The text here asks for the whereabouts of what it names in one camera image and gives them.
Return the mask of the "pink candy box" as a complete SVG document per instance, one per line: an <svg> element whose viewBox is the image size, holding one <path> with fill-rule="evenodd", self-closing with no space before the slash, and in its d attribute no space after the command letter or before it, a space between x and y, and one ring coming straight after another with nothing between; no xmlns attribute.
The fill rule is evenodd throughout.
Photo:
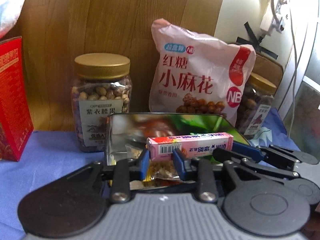
<svg viewBox="0 0 320 240"><path fill-rule="evenodd" d="M148 138L146 145L152 161L172 160L173 150L179 149L186 158L208 156L216 148L231 150L234 137L229 133L205 133Z"/></svg>

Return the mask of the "blue patterned tablecloth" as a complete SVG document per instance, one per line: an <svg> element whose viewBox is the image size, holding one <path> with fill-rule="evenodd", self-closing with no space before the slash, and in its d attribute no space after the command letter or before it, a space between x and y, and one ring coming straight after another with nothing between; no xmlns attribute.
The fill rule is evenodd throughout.
<svg viewBox="0 0 320 240"><path fill-rule="evenodd" d="M104 153L80 151L73 132L33 132L20 161L1 160L1 239L25 236L17 207L26 194L96 160Z"/></svg>

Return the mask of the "dark sheep-print tin box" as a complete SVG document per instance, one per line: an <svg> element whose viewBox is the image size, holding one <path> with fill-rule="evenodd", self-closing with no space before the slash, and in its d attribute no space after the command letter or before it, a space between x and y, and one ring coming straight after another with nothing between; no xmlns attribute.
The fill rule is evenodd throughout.
<svg viewBox="0 0 320 240"><path fill-rule="evenodd" d="M172 152L180 149L187 158L205 157L212 163L217 147L232 149L233 143L248 141L222 115L178 113L112 114L107 120L105 162L137 159L150 152L146 187L180 183Z"/></svg>

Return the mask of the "red gift bag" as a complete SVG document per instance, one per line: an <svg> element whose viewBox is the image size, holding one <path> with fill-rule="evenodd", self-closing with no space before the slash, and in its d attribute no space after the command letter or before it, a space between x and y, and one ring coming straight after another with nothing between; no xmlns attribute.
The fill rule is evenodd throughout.
<svg viewBox="0 0 320 240"><path fill-rule="evenodd" d="M19 161L34 130L23 78L22 38L1 41L1 159Z"/></svg>

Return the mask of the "right gold-lid nut jar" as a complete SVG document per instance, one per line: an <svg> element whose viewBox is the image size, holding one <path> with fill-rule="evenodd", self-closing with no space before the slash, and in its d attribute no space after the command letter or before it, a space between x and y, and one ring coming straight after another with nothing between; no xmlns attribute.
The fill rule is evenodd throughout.
<svg viewBox="0 0 320 240"><path fill-rule="evenodd" d="M237 111L235 127L246 139L253 139L266 119L277 90L264 77L251 73Z"/></svg>

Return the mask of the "gold-lid nut jar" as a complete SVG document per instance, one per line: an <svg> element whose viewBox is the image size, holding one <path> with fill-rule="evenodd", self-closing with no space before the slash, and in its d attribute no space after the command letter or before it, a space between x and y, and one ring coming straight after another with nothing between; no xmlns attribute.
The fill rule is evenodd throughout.
<svg viewBox="0 0 320 240"><path fill-rule="evenodd" d="M77 56L74 63L71 98L76 138L80 150L101 152L108 116L127 113L130 108L130 59L118 54L89 53Z"/></svg>
<svg viewBox="0 0 320 240"><path fill-rule="evenodd" d="M264 77L251 73L237 111L235 127L246 139L253 139L266 119L277 90Z"/></svg>

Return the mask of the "left gold-lid nut jar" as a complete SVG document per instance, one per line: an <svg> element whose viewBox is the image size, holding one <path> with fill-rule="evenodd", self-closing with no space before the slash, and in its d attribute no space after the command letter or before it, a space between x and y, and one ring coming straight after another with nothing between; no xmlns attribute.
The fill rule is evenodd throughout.
<svg viewBox="0 0 320 240"><path fill-rule="evenodd" d="M127 113L130 108L130 59L118 54L89 53L77 56L74 63L71 98L76 138L80 150L101 152L108 116Z"/></svg>

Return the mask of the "brown wooden board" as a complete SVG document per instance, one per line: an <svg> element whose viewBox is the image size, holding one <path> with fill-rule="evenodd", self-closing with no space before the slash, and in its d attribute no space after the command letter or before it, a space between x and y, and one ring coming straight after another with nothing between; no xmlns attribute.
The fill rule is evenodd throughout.
<svg viewBox="0 0 320 240"><path fill-rule="evenodd" d="M256 53L253 72L267 79L276 86L276 90L273 93L273 95L275 95L284 75L282 65L274 59L265 57L261 53Z"/></svg>

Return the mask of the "pink twisted-dough snack bag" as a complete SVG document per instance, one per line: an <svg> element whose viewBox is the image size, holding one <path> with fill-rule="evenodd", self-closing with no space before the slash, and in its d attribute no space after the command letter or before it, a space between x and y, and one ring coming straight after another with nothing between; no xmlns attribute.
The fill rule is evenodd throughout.
<svg viewBox="0 0 320 240"><path fill-rule="evenodd" d="M157 19L151 26L159 52L149 110L220 114L232 125L256 52L249 44L227 44Z"/></svg>

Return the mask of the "white power strip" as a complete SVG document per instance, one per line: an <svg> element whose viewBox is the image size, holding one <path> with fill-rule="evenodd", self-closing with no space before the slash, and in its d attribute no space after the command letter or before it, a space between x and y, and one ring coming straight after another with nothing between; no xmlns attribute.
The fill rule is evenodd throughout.
<svg viewBox="0 0 320 240"><path fill-rule="evenodd" d="M260 30L264 35L271 36L273 31L282 33L285 27L286 15L281 13L282 5L287 4L287 0L268 0L268 4L261 20Z"/></svg>

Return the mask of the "pink white plush toy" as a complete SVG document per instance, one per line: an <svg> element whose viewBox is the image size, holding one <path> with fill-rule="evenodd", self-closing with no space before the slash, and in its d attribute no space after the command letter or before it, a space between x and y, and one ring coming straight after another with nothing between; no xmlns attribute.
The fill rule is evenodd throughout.
<svg viewBox="0 0 320 240"><path fill-rule="evenodd" d="M1 38L17 23L25 0L1 0Z"/></svg>

